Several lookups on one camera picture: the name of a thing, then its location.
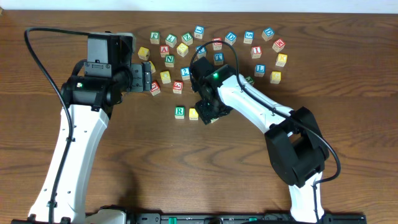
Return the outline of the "green R block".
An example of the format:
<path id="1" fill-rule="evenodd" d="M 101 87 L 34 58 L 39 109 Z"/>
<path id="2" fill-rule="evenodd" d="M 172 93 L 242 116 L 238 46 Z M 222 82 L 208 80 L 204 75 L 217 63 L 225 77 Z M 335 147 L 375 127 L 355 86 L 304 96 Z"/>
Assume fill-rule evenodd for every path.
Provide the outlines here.
<path id="1" fill-rule="evenodd" d="M 183 106 L 176 106 L 174 111 L 175 119 L 184 119 L 185 108 Z"/>

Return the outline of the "blue T block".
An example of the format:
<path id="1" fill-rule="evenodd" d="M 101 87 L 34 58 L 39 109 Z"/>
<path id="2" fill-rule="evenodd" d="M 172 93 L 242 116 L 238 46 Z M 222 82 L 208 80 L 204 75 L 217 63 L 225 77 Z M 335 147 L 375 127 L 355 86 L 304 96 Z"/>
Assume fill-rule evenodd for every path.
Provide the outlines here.
<path id="1" fill-rule="evenodd" d="M 224 64 L 224 54 L 222 52 L 215 53 L 213 56 L 214 65 L 222 65 Z"/>

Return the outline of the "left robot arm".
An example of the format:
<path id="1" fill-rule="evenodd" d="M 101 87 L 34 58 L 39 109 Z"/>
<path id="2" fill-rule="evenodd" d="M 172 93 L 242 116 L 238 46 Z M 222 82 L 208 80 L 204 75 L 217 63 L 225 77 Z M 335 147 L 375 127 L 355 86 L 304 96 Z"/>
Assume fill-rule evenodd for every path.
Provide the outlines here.
<path id="1" fill-rule="evenodd" d="M 29 34 L 25 43 L 62 104 L 60 130 L 46 179 L 24 223 L 133 223 L 134 214 L 116 205 L 87 214 L 88 182 L 101 137 L 123 94 L 151 89 L 148 62 L 132 63 L 132 33 L 85 32 L 87 57 L 76 63 L 57 87 L 35 54 Z"/>

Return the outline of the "yellow O block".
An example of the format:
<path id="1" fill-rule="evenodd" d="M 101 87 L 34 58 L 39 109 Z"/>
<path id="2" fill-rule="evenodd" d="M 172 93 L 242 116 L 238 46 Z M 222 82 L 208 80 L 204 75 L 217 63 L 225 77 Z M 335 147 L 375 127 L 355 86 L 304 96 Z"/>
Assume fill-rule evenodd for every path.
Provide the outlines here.
<path id="1" fill-rule="evenodd" d="M 188 117 L 189 117 L 189 120 L 198 120 L 199 119 L 199 115 L 195 108 L 189 109 Z"/>
<path id="2" fill-rule="evenodd" d="M 160 72 L 160 77 L 163 84 L 168 84 L 171 82 L 171 76 L 169 71 Z"/>

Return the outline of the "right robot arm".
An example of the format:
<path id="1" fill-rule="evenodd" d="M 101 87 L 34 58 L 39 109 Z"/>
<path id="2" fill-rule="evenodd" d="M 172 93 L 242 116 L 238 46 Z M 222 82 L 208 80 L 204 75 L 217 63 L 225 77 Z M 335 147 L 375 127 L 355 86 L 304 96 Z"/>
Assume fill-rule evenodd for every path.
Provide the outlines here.
<path id="1" fill-rule="evenodd" d="M 216 69 L 202 57 L 190 66 L 200 119 L 210 124 L 236 110 L 263 134 L 272 168 L 289 186 L 290 214 L 298 222 L 315 223 L 324 215 L 319 189 L 329 152 L 311 111 L 276 103 L 249 84 L 233 67 Z"/>

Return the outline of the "green B block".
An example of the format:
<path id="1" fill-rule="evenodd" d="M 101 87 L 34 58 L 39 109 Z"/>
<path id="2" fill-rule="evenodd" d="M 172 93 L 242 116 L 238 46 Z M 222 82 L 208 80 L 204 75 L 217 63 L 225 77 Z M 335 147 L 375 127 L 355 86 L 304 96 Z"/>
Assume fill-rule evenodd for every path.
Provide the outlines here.
<path id="1" fill-rule="evenodd" d="M 214 123 L 214 122 L 216 122 L 218 119 L 219 119 L 219 118 L 213 118 L 213 119 L 211 119 L 210 121 L 211 121 L 211 123 Z"/>

